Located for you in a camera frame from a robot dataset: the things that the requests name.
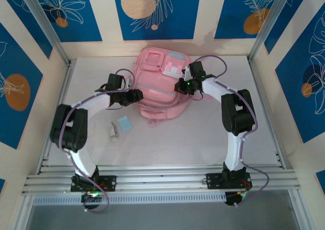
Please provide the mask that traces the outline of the aluminium frame cross rails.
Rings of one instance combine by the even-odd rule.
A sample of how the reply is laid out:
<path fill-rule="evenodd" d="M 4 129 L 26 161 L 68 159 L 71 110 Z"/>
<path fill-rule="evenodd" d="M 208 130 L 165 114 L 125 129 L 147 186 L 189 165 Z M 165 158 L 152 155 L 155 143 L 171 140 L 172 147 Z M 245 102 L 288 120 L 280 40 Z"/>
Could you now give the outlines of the aluminium frame cross rails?
<path fill-rule="evenodd" d="M 158 193 L 207 191 L 202 182 L 207 173 L 219 173 L 217 165 L 189 166 L 100 166 L 101 175 L 117 177 L 116 193 Z M 253 190 L 267 185 L 267 190 L 300 189 L 293 169 L 262 167 L 260 172 L 249 170 Z M 37 175 L 28 175 L 22 195 L 49 195 L 70 192 L 72 166 L 41 167 Z"/>

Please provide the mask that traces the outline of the aluminium side rail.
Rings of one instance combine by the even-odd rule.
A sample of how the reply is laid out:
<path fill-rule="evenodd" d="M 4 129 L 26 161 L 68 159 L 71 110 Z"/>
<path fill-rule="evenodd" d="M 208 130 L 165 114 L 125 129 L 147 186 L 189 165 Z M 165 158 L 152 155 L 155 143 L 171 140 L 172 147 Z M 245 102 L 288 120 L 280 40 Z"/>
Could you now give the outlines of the aluminium side rail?
<path fill-rule="evenodd" d="M 57 106 L 65 99 L 66 92 L 70 83 L 74 61 L 69 61 L 63 68 L 55 67 L 53 72 L 42 80 L 41 90 L 38 92 L 41 108 L 37 112 L 38 118 L 43 122 L 43 127 L 39 132 L 42 136 L 42 151 L 39 157 L 35 173 L 39 174 L 44 159 L 49 154 L 50 131 Z"/>
<path fill-rule="evenodd" d="M 291 164 L 289 163 L 287 156 L 285 154 L 285 151 L 283 150 L 283 143 L 279 140 L 277 133 L 275 132 L 274 126 L 273 126 L 273 121 L 272 121 L 272 110 L 271 110 L 271 106 L 270 106 L 270 102 L 268 100 L 267 97 L 267 93 L 266 93 L 266 89 L 264 87 L 261 75 L 259 74 L 258 68 L 256 66 L 256 64 L 253 63 L 253 61 L 249 60 L 248 61 L 251 72 L 252 72 L 252 76 L 258 91 L 258 95 L 260 97 L 261 103 L 262 103 L 262 107 L 264 110 L 264 114 L 266 116 L 266 120 L 267 120 L 267 124 L 268 127 L 272 133 L 272 137 L 274 140 L 274 143 L 276 145 L 276 154 L 280 160 L 281 166 L 283 169 L 292 169 Z"/>

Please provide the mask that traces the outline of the black controller box with LED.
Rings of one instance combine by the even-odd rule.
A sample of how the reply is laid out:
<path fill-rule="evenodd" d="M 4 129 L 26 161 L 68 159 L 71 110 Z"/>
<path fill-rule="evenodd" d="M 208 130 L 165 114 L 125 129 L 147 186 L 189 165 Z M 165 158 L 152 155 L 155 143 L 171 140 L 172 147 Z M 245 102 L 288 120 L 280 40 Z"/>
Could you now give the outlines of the black controller box with LED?
<path fill-rule="evenodd" d="M 225 193 L 225 197 L 226 197 L 226 201 L 225 204 L 228 206 L 236 206 L 239 203 L 242 202 L 242 199 L 246 196 L 247 192 L 241 192 L 241 191 L 237 191 L 237 192 L 226 192 Z"/>
<path fill-rule="evenodd" d="M 100 202 L 101 197 L 98 197 L 97 195 L 85 193 L 81 196 L 81 203 L 85 211 L 96 209 Z"/>

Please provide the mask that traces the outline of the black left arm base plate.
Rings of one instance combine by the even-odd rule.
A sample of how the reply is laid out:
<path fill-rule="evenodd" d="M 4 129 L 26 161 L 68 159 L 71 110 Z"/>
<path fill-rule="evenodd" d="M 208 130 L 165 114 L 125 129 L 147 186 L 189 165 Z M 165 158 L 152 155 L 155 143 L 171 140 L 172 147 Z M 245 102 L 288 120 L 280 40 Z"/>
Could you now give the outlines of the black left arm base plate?
<path fill-rule="evenodd" d="M 92 180 L 104 191 L 115 191 L 116 176 L 105 175 L 96 176 Z M 100 191 L 95 185 L 89 182 L 86 178 L 80 175 L 74 175 L 71 182 L 71 192 L 86 192 L 86 191 Z"/>

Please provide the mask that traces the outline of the pink backpack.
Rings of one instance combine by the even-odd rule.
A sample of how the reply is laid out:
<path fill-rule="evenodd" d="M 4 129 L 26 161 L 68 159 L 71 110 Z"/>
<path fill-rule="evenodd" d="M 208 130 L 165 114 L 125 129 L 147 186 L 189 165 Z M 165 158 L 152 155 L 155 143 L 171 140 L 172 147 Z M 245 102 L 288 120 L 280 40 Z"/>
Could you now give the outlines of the pink backpack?
<path fill-rule="evenodd" d="M 132 69 L 133 88 L 143 93 L 138 108 L 150 127 L 179 116 L 192 101 L 188 94 L 174 90 L 182 76 L 181 70 L 191 62 L 184 53 L 156 47 L 144 48 L 138 55 Z"/>

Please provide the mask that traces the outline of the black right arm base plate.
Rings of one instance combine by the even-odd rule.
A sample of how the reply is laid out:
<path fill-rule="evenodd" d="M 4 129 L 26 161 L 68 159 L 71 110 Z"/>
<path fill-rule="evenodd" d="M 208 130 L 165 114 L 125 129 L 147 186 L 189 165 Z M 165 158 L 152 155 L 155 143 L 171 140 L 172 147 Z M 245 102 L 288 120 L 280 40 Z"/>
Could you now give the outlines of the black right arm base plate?
<path fill-rule="evenodd" d="M 240 176 L 227 176 L 226 174 L 222 173 L 206 174 L 208 189 L 250 190 L 252 188 L 252 182 L 249 179 L 249 173 L 244 173 Z"/>

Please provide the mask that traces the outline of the aluminium frame post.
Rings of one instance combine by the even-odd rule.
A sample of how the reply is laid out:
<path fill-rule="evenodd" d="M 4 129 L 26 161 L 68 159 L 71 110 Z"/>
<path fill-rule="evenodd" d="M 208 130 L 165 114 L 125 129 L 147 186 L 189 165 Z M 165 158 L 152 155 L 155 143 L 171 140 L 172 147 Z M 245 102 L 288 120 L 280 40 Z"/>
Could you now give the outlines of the aluminium frame post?
<path fill-rule="evenodd" d="M 41 28 L 42 32 L 50 42 L 51 46 L 57 52 L 60 59 L 66 66 L 69 66 L 70 59 L 68 58 L 61 41 L 56 34 L 53 26 L 51 25 L 49 19 L 47 18 L 44 10 L 42 9 L 38 0 L 24 0 L 26 5 L 28 6 L 29 10 L 31 11 L 34 19 L 38 23 L 39 27 Z"/>
<path fill-rule="evenodd" d="M 274 3 L 272 4 L 272 7 L 270 8 L 270 11 L 260 29 L 260 32 L 257 34 L 256 40 L 248 54 L 247 58 L 249 64 L 252 64 L 256 58 L 260 48 L 264 44 L 283 7 L 285 6 L 286 1 L 287 0 L 274 0 Z"/>

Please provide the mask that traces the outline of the light blue sticky note pad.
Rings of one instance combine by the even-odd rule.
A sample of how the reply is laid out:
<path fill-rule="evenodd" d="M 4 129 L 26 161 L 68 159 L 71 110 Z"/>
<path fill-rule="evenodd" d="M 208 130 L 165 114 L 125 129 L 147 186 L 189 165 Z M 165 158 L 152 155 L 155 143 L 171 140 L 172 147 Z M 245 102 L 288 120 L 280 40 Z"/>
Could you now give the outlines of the light blue sticky note pad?
<path fill-rule="evenodd" d="M 133 128 L 129 119 L 126 116 L 117 119 L 117 122 L 123 132 L 127 132 Z"/>

